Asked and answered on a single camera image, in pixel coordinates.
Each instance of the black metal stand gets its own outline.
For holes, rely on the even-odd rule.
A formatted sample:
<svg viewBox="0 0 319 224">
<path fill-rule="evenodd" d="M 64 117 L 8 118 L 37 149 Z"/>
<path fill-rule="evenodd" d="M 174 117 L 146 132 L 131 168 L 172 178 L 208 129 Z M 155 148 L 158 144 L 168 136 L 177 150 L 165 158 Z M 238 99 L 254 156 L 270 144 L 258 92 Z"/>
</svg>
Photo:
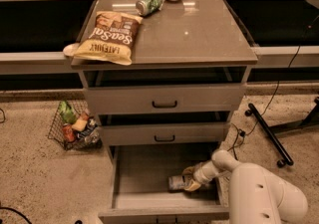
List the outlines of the black metal stand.
<svg viewBox="0 0 319 224">
<path fill-rule="evenodd" d="M 280 141 L 278 140 L 275 133 L 289 131 L 297 128 L 303 128 L 311 125 L 318 125 L 319 124 L 319 97 L 315 99 L 316 106 L 315 108 L 310 112 L 310 114 L 302 120 L 289 122 L 285 124 L 279 124 L 274 126 L 269 126 L 267 122 L 263 119 L 263 117 L 260 115 L 259 111 L 256 109 L 256 107 L 253 104 L 249 104 L 249 110 L 246 111 L 246 115 L 252 115 L 254 114 L 269 138 L 271 139 L 272 143 L 275 145 L 277 150 L 279 151 L 280 155 L 283 157 L 283 159 L 278 160 L 277 165 L 278 167 L 283 167 L 286 164 L 293 165 L 293 160 L 289 156 L 288 152 L 285 150 L 285 148 L 282 146 Z"/>
</svg>

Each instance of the yellow package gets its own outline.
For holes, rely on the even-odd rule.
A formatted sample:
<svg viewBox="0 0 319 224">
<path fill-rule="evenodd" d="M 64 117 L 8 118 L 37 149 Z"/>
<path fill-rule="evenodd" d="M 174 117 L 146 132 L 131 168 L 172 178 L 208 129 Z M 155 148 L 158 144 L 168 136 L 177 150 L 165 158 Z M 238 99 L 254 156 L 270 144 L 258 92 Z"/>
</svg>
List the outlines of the yellow package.
<svg viewBox="0 0 319 224">
<path fill-rule="evenodd" d="M 93 33 L 74 57 L 130 65 L 132 46 L 142 20 L 140 16 L 126 13 L 98 12 Z"/>
</svg>

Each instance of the basket of food items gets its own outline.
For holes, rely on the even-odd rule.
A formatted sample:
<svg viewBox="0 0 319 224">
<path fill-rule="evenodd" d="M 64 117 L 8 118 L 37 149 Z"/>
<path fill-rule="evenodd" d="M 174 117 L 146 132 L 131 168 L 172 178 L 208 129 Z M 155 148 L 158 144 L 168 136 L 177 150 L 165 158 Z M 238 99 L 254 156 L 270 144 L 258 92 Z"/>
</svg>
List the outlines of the basket of food items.
<svg viewBox="0 0 319 224">
<path fill-rule="evenodd" d="M 65 150 L 100 148 L 97 127 L 84 101 L 60 101 L 48 137 Z"/>
</svg>

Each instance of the drawer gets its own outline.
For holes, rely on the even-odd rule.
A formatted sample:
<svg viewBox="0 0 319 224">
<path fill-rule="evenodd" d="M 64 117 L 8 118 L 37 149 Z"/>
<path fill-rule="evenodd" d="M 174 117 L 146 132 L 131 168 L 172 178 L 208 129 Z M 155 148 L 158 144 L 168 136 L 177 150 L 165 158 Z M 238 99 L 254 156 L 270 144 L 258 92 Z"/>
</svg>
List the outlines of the drawer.
<svg viewBox="0 0 319 224">
<path fill-rule="evenodd" d="M 106 145 L 222 141 L 229 129 L 228 112 L 173 112 L 101 115 Z"/>
<path fill-rule="evenodd" d="M 103 223 L 180 223 L 228 219 L 218 180 L 194 192 L 169 192 L 168 178 L 210 159 L 218 143 L 118 146 L 110 210 Z"/>
<path fill-rule="evenodd" d="M 85 90 L 92 113 L 235 111 L 244 85 Z"/>
</svg>

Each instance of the caster wheel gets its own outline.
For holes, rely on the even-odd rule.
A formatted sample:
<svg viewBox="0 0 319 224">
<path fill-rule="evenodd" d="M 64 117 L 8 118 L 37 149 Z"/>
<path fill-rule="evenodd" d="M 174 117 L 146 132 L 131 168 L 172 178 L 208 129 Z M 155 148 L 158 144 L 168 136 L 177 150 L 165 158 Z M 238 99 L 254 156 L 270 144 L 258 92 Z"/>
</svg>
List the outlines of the caster wheel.
<svg viewBox="0 0 319 224">
<path fill-rule="evenodd" d="M 282 168 L 282 167 L 284 167 L 286 165 L 286 162 L 284 161 L 284 160 L 278 160 L 277 161 L 277 166 L 279 167 L 279 168 Z"/>
<path fill-rule="evenodd" d="M 245 112 L 245 115 L 246 115 L 246 116 L 251 116 L 251 115 L 252 115 L 252 111 L 251 111 L 251 110 L 247 110 L 247 111 Z"/>
</svg>

